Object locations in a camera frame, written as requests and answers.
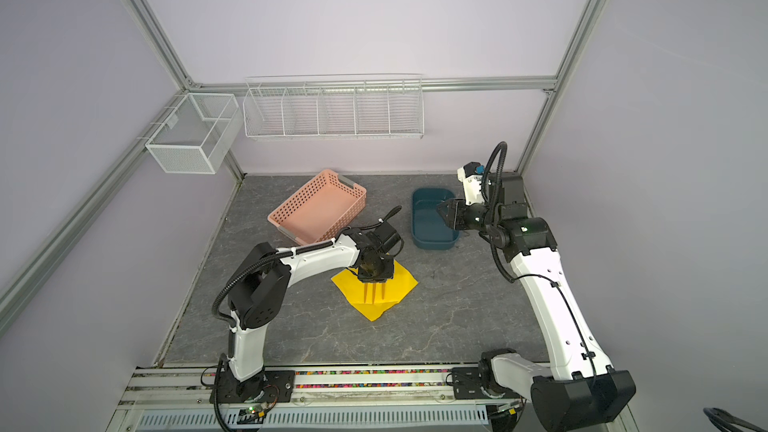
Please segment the yellow paper napkin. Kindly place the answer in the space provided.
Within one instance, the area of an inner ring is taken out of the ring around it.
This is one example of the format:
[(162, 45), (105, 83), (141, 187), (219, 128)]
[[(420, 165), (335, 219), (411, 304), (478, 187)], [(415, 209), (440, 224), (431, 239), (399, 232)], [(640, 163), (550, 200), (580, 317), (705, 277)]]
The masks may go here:
[(371, 322), (401, 303), (418, 285), (414, 276), (398, 261), (394, 275), (380, 283), (364, 283), (355, 275), (356, 269), (345, 269), (332, 277), (332, 282), (346, 301)]

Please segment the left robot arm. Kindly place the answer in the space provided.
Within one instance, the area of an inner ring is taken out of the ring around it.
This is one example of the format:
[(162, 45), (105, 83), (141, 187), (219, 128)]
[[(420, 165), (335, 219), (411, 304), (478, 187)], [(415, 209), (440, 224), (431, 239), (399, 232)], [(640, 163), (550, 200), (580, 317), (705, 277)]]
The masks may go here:
[(401, 210), (396, 206), (371, 225), (344, 227), (322, 242), (254, 247), (211, 305), (212, 316), (228, 326), (225, 364), (237, 383), (263, 379), (268, 324), (298, 282), (339, 269), (337, 284), (348, 301), (376, 307), (394, 304), (412, 290), (415, 280), (396, 261), (404, 239), (389, 223)]

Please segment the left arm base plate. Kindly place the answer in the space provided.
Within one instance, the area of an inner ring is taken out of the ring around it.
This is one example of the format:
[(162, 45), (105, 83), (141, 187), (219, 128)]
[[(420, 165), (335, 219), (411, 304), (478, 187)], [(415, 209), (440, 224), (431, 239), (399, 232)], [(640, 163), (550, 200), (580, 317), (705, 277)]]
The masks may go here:
[(229, 370), (214, 379), (209, 402), (217, 395), (219, 404), (284, 403), (291, 400), (294, 390), (293, 370), (266, 370), (240, 382)]

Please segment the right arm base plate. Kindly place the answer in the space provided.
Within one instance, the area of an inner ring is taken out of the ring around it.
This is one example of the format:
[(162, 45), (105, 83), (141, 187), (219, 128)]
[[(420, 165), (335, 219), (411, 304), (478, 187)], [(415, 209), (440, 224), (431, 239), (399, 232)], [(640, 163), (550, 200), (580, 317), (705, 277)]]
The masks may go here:
[(454, 367), (446, 374), (446, 384), (452, 388), (457, 400), (524, 400), (524, 397), (510, 389), (492, 389), (485, 385), (477, 366)]

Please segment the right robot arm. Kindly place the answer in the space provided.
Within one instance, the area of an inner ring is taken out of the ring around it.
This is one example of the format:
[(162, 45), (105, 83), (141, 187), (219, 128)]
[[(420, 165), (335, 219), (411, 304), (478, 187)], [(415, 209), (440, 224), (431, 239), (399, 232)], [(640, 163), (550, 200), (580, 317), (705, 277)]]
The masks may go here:
[(464, 195), (440, 203), (437, 212), (448, 228), (477, 232), (502, 277), (522, 286), (549, 360), (536, 363), (512, 349), (485, 352), (478, 363), (481, 387), (492, 396), (524, 398), (547, 431), (610, 423), (635, 395), (635, 382), (629, 371), (614, 367), (591, 333), (553, 232), (543, 218), (529, 216), (522, 177), (504, 172), (507, 149), (501, 141), (486, 163), (459, 168)]

